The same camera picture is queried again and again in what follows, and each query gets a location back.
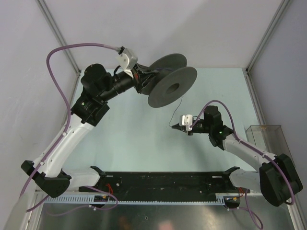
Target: transparent container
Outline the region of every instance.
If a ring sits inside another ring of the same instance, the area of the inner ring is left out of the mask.
[[[281,126],[250,126],[246,134],[248,141],[257,147],[275,155],[284,153],[292,159]]]

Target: white table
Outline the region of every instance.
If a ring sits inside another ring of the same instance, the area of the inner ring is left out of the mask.
[[[235,122],[236,130],[257,125],[255,110],[242,69],[197,69],[198,77],[183,96],[171,124],[179,116],[198,115],[210,100],[224,102]],[[82,85],[79,83],[75,101]],[[180,99],[163,108],[151,108],[147,96],[134,89],[111,99],[110,110],[76,147],[64,168],[81,169],[91,165],[103,171],[224,171],[233,166],[253,170],[235,155],[214,148],[206,134],[187,136],[172,130],[168,123]],[[219,105],[224,123],[229,117]]]

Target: black cable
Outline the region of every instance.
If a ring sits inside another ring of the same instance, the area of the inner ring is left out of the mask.
[[[180,101],[179,105],[177,106],[177,108],[175,109],[175,111],[174,111],[174,113],[173,113],[173,115],[172,115],[172,118],[171,118],[171,120],[170,120],[169,123],[168,123],[168,126],[170,126],[170,127],[171,127],[171,122],[172,122],[172,120],[173,120],[174,114],[175,114],[175,112],[177,111],[177,109],[179,108],[179,106],[180,106],[181,103],[182,103],[182,98],[183,98],[183,96],[181,96],[181,101]]]

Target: metal beam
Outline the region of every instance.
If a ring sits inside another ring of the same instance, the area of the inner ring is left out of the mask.
[[[45,0],[36,0],[38,7],[40,8],[42,14],[44,15],[48,25],[50,26],[50,29],[52,30],[55,38],[57,39],[58,43],[60,46],[66,46],[67,43],[61,33],[61,31],[59,30],[59,27],[57,25],[57,23],[55,22]],[[74,71],[76,73],[80,72],[80,69],[75,61],[75,59],[73,58],[71,52],[69,49],[64,50],[64,54],[67,57],[68,61],[70,62],[72,68],[74,69]]]
[[[251,58],[248,66],[247,66],[248,73],[250,73],[251,69],[255,65],[258,58],[260,57],[264,47],[266,46],[267,42],[269,41],[269,39],[273,35],[273,32],[275,31],[277,25],[281,21],[282,17],[284,16],[284,13],[288,9],[288,7],[290,6],[292,1],[293,0],[283,0],[281,2],[281,4],[279,5],[275,15],[273,16],[273,19],[270,22],[269,27],[267,28],[266,32],[264,33],[264,36],[262,37],[253,57]]]

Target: round hole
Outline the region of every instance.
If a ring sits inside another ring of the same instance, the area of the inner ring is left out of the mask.
[[[179,88],[179,84],[176,83],[176,84],[173,84],[171,85],[167,90],[166,90],[166,93],[167,94],[170,94],[170,93],[173,93],[174,91],[176,91],[176,89]]]

